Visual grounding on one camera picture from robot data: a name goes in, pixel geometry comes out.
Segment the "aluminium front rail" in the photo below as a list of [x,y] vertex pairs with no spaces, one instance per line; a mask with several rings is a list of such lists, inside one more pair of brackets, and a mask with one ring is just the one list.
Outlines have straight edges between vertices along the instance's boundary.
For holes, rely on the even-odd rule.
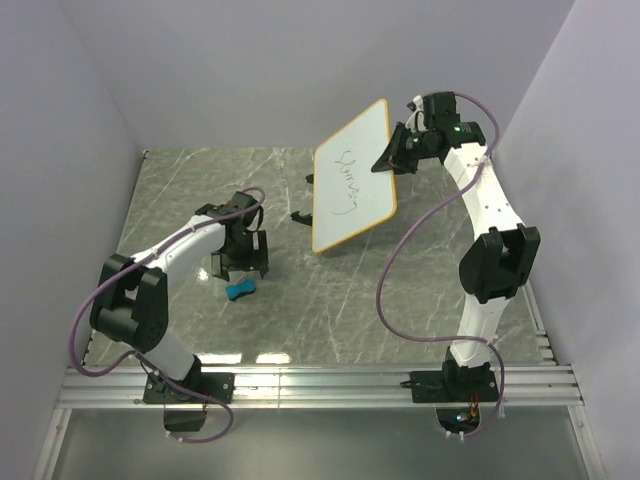
[[[234,409],[383,409],[415,406],[401,386],[415,365],[205,366],[206,373],[235,375]],[[507,407],[578,406],[584,403],[569,366],[507,366]],[[68,370],[56,406],[61,409],[148,408],[146,375],[119,367],[100,378]]]

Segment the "blue whiteboard eraser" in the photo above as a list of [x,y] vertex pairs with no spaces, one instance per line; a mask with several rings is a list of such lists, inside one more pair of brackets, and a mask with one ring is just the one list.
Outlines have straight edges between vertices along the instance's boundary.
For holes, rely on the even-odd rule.
[[237,301],[240,298],[252,295],[255,292],[256,284],[251,278],[246,278],[239,283],[230,284],[225,287],[225,293],[229,301]]

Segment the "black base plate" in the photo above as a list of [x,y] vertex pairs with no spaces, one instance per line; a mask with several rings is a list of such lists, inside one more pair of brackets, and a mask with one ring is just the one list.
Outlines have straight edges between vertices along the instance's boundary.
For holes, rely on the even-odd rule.
[[414,403],[495,402],[499,391],[491,370],[412,371],[400,386],[411,391]]
[[211,403],[211,398],[229,404],[233,397],[235,375],[230,372],[199,373],[183,381],[167,380],[149,374],[142,397],[148,405]]

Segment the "aluminium right side rail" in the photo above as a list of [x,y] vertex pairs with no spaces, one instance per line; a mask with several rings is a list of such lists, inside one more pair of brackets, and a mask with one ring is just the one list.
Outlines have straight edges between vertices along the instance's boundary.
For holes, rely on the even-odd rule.
[[524,295],[527,307],[533,322],[538,351],[542,357],[542,365],[557,365],[557,359],[553,352],[546,328],[542,321],[533,288],[530,283],[524,286]]

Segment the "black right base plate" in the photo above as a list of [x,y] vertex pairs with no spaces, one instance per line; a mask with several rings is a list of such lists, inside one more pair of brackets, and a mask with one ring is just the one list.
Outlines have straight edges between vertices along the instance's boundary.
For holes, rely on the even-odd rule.
[[414,403],[495,402],[499,391],[491,370],[412,371],[400,386],[411,391]]

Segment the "yellow framed whiteboard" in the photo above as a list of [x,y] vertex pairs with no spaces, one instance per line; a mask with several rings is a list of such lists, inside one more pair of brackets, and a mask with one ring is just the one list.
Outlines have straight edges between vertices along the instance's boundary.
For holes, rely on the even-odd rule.
[[316,148],[313,154],[313,252],[326,252],[396,214],[394,174],[371,171],[390,138],[388,102],[381,98]]

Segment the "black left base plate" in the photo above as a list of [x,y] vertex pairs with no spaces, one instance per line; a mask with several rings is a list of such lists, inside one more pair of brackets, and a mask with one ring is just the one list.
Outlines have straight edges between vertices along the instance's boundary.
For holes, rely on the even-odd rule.
[[211,398],[229,404],[233,397],[235,375],[230,372],[199,373],[183,381],[167,380],[149,374],[142,397],[148,405],[211,403]]

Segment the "aluminium rail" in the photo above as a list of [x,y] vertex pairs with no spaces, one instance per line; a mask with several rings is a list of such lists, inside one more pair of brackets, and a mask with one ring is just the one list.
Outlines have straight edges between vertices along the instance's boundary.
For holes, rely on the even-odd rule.
[[542,365],[557,365],[557,359],[553,352],[546,328],[542,321],[533,288],[530,283],[524,286],[524,295],[527,307],[533,322],[538,351],[542,357]]
[[[415,406],[401,386],[415,365],[205,366],[206,373],[235,375],[234,409],[383,409]],[[578,406],[584,403],[569,366],[507,366],[507,407]],[[119,367],[100,378],[68,370],[56,406],[61,409],[148,408],[146,375]]]

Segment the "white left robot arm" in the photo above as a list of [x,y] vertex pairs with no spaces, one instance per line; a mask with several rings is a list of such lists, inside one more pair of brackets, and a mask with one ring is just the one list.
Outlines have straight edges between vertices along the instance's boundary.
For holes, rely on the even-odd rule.
[[131,257],[109,257],[89,322],[93,330],[128,345],[150,363],[150,403],[192,403],[207,396],[230,401],[234,377],[208,374],[197,355],[170,334],[168,291],[202,258],[212,259],[212,275],[228,281],[233,272],[269,270],[264,209],[237,192],[225,204],[206,204],[177,232]]

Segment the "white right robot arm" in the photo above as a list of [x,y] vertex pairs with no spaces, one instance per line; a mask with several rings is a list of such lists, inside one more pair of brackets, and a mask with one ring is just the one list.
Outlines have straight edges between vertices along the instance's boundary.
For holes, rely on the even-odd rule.
[[541,237],[525,225],[507,199],[492,166],[494,145],[475,122],[454,122],[430,130],[397,123],[375,173],[414,173],[423,159],[437,158],[454,180],[454,199],[464,202],[473,243],[458,267],[465,303],[458,333],[451,340],[442,370],[432,384],[417,381],[427,393],[464,401],[474,395],[497,397],[489,362],[499,321],[511,299],[527,282]]

